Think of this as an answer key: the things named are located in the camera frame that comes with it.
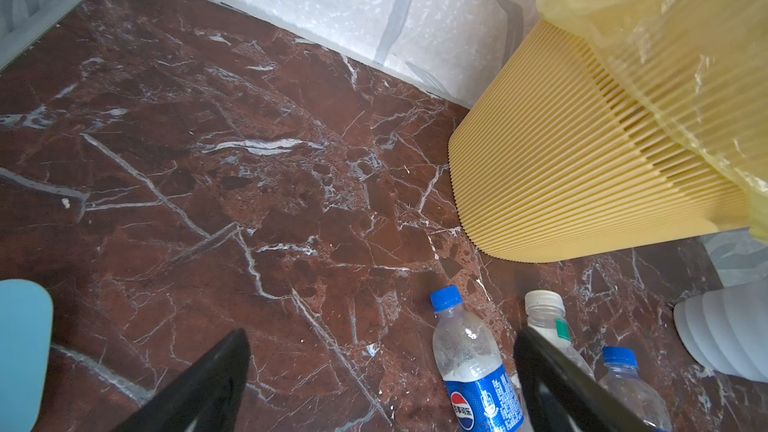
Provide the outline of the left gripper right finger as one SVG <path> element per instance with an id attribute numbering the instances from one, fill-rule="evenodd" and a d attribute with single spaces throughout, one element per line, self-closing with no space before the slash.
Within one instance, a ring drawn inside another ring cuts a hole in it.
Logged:
<path id="1" fill-rule="evenodd" d="M 650 430 L 533 328 L 518 333 L 514 360 L 535 431 Z"/>

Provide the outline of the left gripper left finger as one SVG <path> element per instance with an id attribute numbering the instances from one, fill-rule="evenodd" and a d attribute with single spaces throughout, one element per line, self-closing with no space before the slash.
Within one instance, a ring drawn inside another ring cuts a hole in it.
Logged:
<path id="1" fill-rule="evenodd" d="M 244 329 L 236 329 L 194 362 L 117 431 L 232 431 L 250 363 Z"/>

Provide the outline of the blue cap blue label bottle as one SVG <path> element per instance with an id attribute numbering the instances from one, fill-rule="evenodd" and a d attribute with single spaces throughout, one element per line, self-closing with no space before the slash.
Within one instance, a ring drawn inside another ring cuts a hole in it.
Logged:
<path id="1" fill-rule="evenodd" d="M 606 346 L 602 354 L 606 373 L 598 383 L 652 431 L 672 431 L 664 400 L 640 378 L 634 352 L 628 348 Z"/>

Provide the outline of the blue cap Pepsi water bottle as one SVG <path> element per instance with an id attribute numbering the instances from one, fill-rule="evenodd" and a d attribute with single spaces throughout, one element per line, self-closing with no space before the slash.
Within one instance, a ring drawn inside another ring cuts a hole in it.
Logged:
<path id="1" fill-rule="evenodd" d="M 463 431 L 520 431 L 523 408 L 491 330 L 468 310 L 455 286 L 430 294 L 438 323 L 432 348 Z"/>

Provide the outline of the white cap green label bottle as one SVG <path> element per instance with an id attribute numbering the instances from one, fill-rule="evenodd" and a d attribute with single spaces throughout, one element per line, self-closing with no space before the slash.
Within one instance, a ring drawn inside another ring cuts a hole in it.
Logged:
<path id="1" fill-rule="evenodd" d="M 592 369 L 572 344 L 563 298 L 553 291 L 533 290 L 525 295 L 524 300 L 527 325 L 595 380 Z"/>

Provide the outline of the yellow ribbed trash bin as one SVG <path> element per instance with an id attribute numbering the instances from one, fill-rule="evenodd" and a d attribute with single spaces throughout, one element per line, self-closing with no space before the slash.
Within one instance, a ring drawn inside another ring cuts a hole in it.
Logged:
<path id="1" fill-rule="evenodd" d="M 448 155 L 464 230 L 500 259 L 557 262 L 750 230 L 745 193 L 672 139 L 585 39 L 541 15 Z"/>

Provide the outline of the yellow plastic bin liner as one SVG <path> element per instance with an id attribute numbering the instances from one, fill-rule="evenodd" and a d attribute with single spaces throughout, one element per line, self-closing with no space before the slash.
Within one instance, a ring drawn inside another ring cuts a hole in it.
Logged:
<path id="1" fill-rule="evenodd" d="M 746 195 L 767 237 L 767 0 L 536 0 L 680 145 Z"/>

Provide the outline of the white ribbed flower pot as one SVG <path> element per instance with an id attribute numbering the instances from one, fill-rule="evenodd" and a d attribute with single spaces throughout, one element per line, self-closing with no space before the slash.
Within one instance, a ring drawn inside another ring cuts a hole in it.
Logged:
<path id="1" fill-rule="evenodd" d="M 767 381 L 767 280 L 726 287 L 675 305 L 674 325 L 700 365 Z"/>

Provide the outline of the light blue spatula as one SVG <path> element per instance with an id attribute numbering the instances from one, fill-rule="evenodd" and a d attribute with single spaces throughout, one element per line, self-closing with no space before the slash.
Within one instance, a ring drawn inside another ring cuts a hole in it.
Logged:
<path id="1" fill-rule="evenodd" d="M 53 303 L 39 284 L 1 282 L 1 429 L 30 431 L 37 422 L 52 338 Z"/>

